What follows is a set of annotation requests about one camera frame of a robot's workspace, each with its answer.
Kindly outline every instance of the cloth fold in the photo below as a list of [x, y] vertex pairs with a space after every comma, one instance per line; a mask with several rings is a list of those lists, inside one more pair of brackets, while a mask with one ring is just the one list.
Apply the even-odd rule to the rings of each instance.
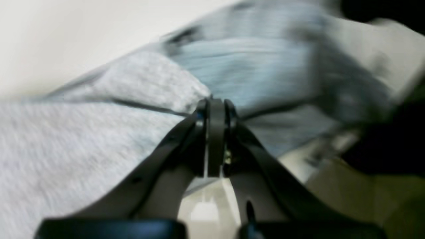
[[1, 103], [0, 238], [100, 198], [211, 94], [274, 156], [379, 120], [385, 86], [333, 45], [324, 16], [314, 1], [244, 1], [45, 97]]

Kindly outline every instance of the clamp jaw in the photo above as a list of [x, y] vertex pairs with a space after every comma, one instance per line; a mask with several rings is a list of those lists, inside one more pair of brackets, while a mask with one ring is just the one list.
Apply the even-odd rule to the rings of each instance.
[[238, 201], [241, 239], [385, 238], [375, 225], [328, 208], [263, 148], [229, 100], [202, 100], [153, 153], [97, 202], [45, 219], [36, 239], [185, 239], [177, 222], [196, 176], [229, 177]]

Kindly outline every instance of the gray fabric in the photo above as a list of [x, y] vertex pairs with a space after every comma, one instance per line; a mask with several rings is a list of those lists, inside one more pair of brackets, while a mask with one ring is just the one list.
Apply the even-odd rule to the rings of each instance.
[[95, 80], [42, 99], [0, 104], [0, 238], [32, 238], [44, 217], [102, 197], [183, 119], [110, 98], [191, 113], [209, 95], [164, 56], [140, 52]]
[[29, 238], [43, 217], [101, 197], [182, 119], [138, 105], [190, 113], [211, 92], [242, 117], [295, 105], [246, 121], [275, 156], [381, 118], [385, 87], [327, 39], [323, 14], [309, 1], [242, 2], [46, 97], [2, 103], [0, 238]]
[[247, 120], [278, 157], [329, 131], [383, 120], [389, 92], [327, 35], [318, 1], [249, 0], [164, 39], [162, 52], [238, 114], [282, 108]]

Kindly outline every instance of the gray sweatshirt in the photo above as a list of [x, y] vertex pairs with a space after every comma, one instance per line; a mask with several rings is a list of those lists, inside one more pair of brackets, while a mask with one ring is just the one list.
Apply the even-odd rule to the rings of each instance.
[[274, 156], [379, 119], [385, 87], [325, 29], [316, 4], [249, 0], [47, 96], [2, 102], [0, 238], [31, 238], [44, 217], [100, 198], [211, 94], [231, 99]]

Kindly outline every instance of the dark object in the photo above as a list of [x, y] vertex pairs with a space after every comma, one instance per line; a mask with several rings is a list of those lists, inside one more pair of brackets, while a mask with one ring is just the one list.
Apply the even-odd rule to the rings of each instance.
[[[421, 0], [342, 0], [341, 10], [351, 20], [392, 19], [424, 35]], [[419, 85], [385, 124], [371, 126], [342, 158], [367, 174], [423, 174], [425, 133], [425, 72]]]
[[423, 174], [425, 77], [391, 120], [375, 125], [341, 157], [367, 174]]
[[221, 172], [225, 150], [232, 158], [223, 174], [244, 225], [239, 238], [385, 238], [378, 227], [346, 218], [309, 193], [264, 150], [228, 100], [200, 101], [110, 193], [67, 218], [44, 220], [36, 238], [187, 238], [175, 221], [183, 193], [195, 176]]
[[341, 11], [354, 21], [369, 22], [375, 18], [388, 18], [410, 29], [425, 34], [421, 0], [342, 0]]

